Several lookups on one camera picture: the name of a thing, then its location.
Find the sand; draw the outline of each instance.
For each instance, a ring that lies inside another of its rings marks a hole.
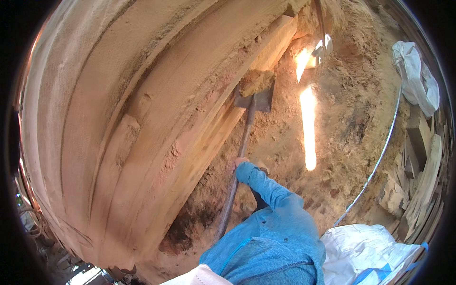
[[[343,214],[372,172],[393,120],[400,86],[400,77],[391,65],[391,46],[400,39],[394,21],[383,11],[376,14],[357,0],[324,1],[323,9],[334,51],[319,68],[304,71],[298,84],[294,58],[305,41],[292,42],[275,68],[272,112],[257,113],[247,154],[251,160],[262,160],[271,178],[303,197],[304,208],[316,220],[320,234]],[[305,10],[315,14],[312,5],[304,7],[300,15]],[[297,35],[315,31],[315,22],[298,18]],[[313,171],[305,167],[299,102],[300,93],[309,86],[317,99],[317,165]],[[238,151],[244,123],[245,117],[206,169],[163,239],[160,251],[140,266],[140,275],[151,283],[192,269],[210,246],[226,197],[230,161]],[[403,132],[405,126],[397,125],[398,132]],[[392,144],[384,164],[400,147]],[[250,190],[241,185],[228,229],[255,206]],[[357,222],[370,223],[372,219],[358,216]]]

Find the dirt clump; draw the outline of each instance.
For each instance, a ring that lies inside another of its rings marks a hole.
[[[252,96],[269,89],[275,79],[274,71],[249,70],[239,82],[242,97]]]

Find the hand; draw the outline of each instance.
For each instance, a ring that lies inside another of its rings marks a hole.
[[[246,157],[237,157],[231,164],[231,172],[234,172],[239,164],[243,163],[244,161],[250,162],[250,160]]]

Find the shovel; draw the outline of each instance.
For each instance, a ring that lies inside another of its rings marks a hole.
[[[263,90],[259,93],[255,93],[252,96],[242,97],[239,93],[240,86],[236,86],[234,91],[234,105],[236,107],[245,108],[248,110],[247,121],[244,127],[244,134],[242,135],[241,147],[238,152],[238,157],[245,157],[245,151],[247,150],[247,143],[250,137],[250,130],[255,119],[255,111],[261,112],[271,112],[272,105],[272,94],[274,92],[275,80],[272,82],[271,88]],[[215,233],[213,245],[222,238],[225,234],[228,226],[228,221],[231,216],[231,210],[233,208],[234,197],[236,197],[236,192],[238,190],[239,181],[236,178],[236,171],[233,173],[231,182],[228,189],[228,197],[225,201],[225,204],[222,209],[222,219]]]

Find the shovel blade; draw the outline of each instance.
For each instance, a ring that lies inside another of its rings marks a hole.
[[[272,95],[274,94],[274,86],[275,80],[272,82],[271,88],[263,90],[259,93],[255,93],[252,96],[242,97],[241,93],[239,92],[240,86],[239,84],[236,85],[236,89],[234,91],[234,105],[236,107],[241,107],[248,109],[252,100],[255,100],[255,110],[261,112],[271,112],[272,106]]]

